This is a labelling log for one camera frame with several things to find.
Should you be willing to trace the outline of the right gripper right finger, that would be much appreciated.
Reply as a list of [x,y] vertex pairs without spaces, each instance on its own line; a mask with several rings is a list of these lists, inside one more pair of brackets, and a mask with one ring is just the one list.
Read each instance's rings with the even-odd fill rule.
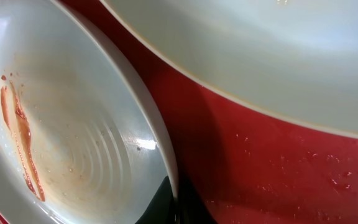
[[180,224],[217,224],[189,179],[179,183],[178,211]]

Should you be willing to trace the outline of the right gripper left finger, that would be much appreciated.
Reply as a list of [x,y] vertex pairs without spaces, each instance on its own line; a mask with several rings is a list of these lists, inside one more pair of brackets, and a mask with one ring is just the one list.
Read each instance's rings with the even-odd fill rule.
[[168,176],[166,176],[149,206],[135,224],[175,224],[176,203]]

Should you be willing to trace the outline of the light blue plate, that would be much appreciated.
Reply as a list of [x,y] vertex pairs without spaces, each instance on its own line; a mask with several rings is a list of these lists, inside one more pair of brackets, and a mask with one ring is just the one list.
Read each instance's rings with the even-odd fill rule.
[[0,1],[0,214],[9,223],[136,223],[170,137],[147,87],[90,21],[58,1]]
[[164,62],[259,113],[358,139],[358,0],[108,0]]

